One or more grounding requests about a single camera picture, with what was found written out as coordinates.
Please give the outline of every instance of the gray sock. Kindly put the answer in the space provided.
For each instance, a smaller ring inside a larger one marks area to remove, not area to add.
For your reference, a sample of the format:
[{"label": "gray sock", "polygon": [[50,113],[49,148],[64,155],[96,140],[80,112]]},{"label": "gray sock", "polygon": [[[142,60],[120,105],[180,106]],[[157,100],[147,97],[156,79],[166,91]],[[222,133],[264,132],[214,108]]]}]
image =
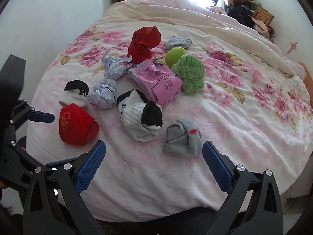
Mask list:
[{"label": "gray sock", "polygon": [[190,39],[183,39],[177,36],[173,36],[168,42],[163,45],[163,50],[167,53],[172,48],[182,47],[187,49],[191,45],[192,41]]},{"label": "gray sock", "polygon": [[194,157],[201,152],[201,132],[193,123],[186,118],[181,118],[167,127],[164,154]]}]

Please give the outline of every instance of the finger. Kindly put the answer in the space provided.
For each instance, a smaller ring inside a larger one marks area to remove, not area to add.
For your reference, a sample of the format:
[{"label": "finger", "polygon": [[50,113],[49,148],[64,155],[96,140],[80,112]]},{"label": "finger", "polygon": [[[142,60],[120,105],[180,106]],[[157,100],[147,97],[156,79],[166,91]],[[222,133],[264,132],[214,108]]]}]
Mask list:
[{"label": "finger", "polygon": [[0,181],[0,189],[7,189],[7,186]]}]

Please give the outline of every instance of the fuzzy green sock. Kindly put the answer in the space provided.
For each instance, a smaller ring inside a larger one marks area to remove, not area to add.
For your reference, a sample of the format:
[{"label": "fuzzy green sock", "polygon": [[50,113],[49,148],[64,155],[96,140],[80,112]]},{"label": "fuzzy green sock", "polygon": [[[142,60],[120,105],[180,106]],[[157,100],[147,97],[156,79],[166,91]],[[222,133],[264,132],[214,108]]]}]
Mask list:
[{"label": "fuzzy green sock", "polygon": [[183,81],[182,90],[186,94],[199,92],[204,88],[205,67],[194,55],[183,55],[171,70]]}]

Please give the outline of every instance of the crumpled paper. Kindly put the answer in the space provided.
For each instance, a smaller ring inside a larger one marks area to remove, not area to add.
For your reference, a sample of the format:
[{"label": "crumpled paper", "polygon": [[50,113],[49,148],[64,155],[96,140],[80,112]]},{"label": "crumpled paper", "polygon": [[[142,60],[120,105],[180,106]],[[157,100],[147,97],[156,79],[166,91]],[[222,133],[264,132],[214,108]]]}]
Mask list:
[{"label": "crumpled paper", "polygon": [[100,110],[112,108],[117,102],[116,81],[108,79],[95,84],[93,91],[88,94],[88,101]]},{"label": "crumpled paper", "polygon": [[111,49],[108,49],[102,58],[104,74],[108,79],[117,80],[121,76],[125,74],[126,67],[124,65],[120,65],[122,62],[130,62],[131,56],[127,58],[120,58],[107,55],[110,53]]}]

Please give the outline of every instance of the lime green object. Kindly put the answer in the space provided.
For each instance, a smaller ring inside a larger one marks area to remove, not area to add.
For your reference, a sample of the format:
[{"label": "lime green object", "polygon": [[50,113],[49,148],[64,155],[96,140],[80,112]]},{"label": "lime green object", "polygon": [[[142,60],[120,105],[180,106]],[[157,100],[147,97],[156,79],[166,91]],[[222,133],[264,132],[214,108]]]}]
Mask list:
[{"label": "lime green object", "polygon": [[186,94],[200,92],[204,88],[205,67],[194,55],[183,55],[171,70],[183,81],[182,90]]},{"label": "lime green object", "polygon": [[166,65],[171,68],[173,64],[177,63],[181,56],[186,54],[186,50],[184,48],[172,48],[165,56]]}]

